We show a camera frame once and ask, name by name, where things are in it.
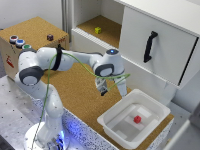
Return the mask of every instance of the wooden box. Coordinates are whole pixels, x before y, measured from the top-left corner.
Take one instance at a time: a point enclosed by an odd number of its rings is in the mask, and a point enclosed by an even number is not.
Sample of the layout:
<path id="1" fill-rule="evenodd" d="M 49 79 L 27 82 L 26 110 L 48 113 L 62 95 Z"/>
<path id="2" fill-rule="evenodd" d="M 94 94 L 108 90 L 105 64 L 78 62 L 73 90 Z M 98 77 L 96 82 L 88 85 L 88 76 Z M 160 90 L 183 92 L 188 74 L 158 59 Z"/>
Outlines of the wooden box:
<path id="1" fill-rule="evenodd" d="M 54 36 L 53 41 L 47 40 L 47 35 Z M 69 49 L 69 35 L 56 26 L 35 17 L 12 27 L 0 31 L 0 50 L 6 74 L 14 79 L 18 72 L 18 56 L 22 49 L 10 44 L 10 36 L 17 35 L 19 39 L 25 40 L 26 44 L 38 50 L 41 47 L 58 47 L 60 44 L 64 49 Z"/>

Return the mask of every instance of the cabinet panel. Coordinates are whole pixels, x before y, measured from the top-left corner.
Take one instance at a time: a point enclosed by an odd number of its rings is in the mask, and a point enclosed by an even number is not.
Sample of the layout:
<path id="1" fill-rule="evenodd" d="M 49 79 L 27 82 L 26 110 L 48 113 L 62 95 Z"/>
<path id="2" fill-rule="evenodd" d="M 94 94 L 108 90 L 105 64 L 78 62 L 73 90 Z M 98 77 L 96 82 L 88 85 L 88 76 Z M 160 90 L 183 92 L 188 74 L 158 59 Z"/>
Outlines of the cabinet panel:
<path id="1" fill-rule="evenodd" d="M 154 31 L 150 56 L 144 63 L 146 44 Z M 125 8 L 119 50 L 134 63 L 178 85 L 196 37 L 128 7 Z"/>

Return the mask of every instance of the cable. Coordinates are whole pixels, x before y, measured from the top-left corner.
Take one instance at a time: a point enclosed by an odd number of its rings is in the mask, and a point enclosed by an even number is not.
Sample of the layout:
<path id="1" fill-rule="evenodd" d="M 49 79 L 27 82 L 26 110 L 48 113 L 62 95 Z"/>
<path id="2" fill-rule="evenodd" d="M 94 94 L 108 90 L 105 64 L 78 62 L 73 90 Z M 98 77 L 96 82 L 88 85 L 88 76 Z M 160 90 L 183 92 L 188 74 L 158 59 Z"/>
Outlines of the cable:
<path id="1" fill-rule="evenodd" d="M 119 84 L 122 80 L 128 78 L 130 76 L 130 74 L 124 74 L 124 75 L 118 75 L 118 76 L 114 76 L 114 77 L 100 77 L 100 76 L 97 76 L 95 75 L 93 72 L 91 72 L 78 58 L 76 58 L 75 56 L 71 55 L 71 54 L 68 54 L 68 53 L 62 53 L 64 55 L 68 55 L 74 59 L 76 59 L 90 74 L 92 74 L 93 76 L 97 77 L 97 78 L 102 78 L 102 79 L 116 79 L 116 78 L 121 78 L 121 77 L 124 77 L 123 79 L 121 79 L 120 81 L 118 81 L 117 83 L 113 84 L 110 88 L 108 88 L 108 91 L 110 91 L 113 87 L 115 87 L 117 84 Z M 54 60 L 54 58 L 57 56 L 57 54 L 55 54 L 52 58 L 51 58 L 51 61 L 50 61 L 50 64 L 49 64 L 49 68 L 48 68 L 48 81 L 47 81 L 47 91 L 46 91 L 46 95 L 45 95 L 45 100 L 44 100 L 44 105 L 43 105 L 43 108 L 42 108 L 42 115 L 40 117 L 40 122 L 39 122 L 39 125 L 37 127 L 37 130 L 35 132 L 35 135 L 34 135 L 34 138 L 33 138 L 33 143 L 32 143 L 32 148 L 31 150 L 33 150 L 33 144 L 34 144 L 34 141 L 35 141 L 35 137 L 37 135 L 37 132 L 38 132 L 38 129 L 40 127 L 40 124 L 41 124 L 41 121 L 42 121 L 42 117 L 43 117 L 43 114 L 44 114 L 44 108 L 45 108 L 45 105 L 46 105 L 46 101 L 47 101 L 47 98 L 48 98 L 48 92 L 49 92 L 49 78 L 50 78 L 50 70 L 51 70 L 51 64 Z"/>

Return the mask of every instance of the brown work surface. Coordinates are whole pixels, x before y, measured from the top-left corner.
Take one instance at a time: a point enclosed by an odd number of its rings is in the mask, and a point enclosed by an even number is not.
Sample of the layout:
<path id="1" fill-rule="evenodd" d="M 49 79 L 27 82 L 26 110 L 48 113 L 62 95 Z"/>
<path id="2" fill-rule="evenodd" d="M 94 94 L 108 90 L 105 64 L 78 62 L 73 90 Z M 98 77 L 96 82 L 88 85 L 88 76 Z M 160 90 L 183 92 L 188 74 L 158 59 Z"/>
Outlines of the brown work surface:
<path id="1" fill-rule="evenodd" d="M 42 81 L 47 83 L 47 72 L 45 72 L 45 75 L 42 77 Z M 107 83 L 108 87 L 113 84 L 111 81 Z M 100 93 L 95 87 L 95 77 L 90 75 L 78 63 L 74 64 L 73 67 L 66 72 L 51 71 L 50 84 L 56 87 L 65 108 L 120 150 L 123 150 L 121 146 L 105 134 L 103 127 L 97 122 L 99 116 L 121 99 L 117 87 L 106 93 L 105 96 L 100 96 Z M 173 115 L 169 115 L 137 150 L 145 150 L 172 119 Z"/>
<path id="2" fill-rule="evenodd" d="M 40 17 L 21 22 L 12 27 L 0 31 L 0 36 L 9 42 L 10 36 L 17 35 L 19 39 L 25 40 L 33 49 L 37 50 L 53 41 L 47 40 L 47 35 L 52 34 L 56 41 L 68 34 Z"/>
<path id="3" fill-rule="evenodd" d="M 106 43 L 119 48 L 119 40 L 122 26 L 114 21 L 111 21 L 103 16 L 93 18 L 83 24 L 77 26 L 78 28 L 92 34 Z M 95 33 L 95 28 L 100 27 L 101 33 Z"/>

